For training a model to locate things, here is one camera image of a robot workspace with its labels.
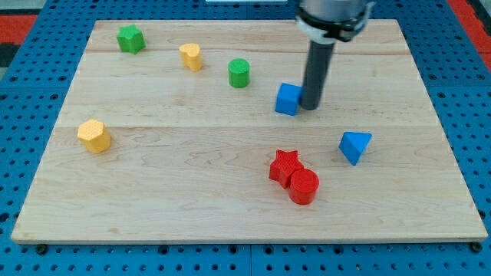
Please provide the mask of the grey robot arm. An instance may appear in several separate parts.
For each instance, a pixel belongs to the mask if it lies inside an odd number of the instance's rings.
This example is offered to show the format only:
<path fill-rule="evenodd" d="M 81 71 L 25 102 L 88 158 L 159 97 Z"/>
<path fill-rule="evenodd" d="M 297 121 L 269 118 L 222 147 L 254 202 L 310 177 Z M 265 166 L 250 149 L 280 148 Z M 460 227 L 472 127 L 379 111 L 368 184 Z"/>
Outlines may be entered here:
<path fill-rule="evenodd" d="M 375 4 L 367 0 L 301 0 L 295 20 L 317 44 L 348 42 L 364 30 Z"/>

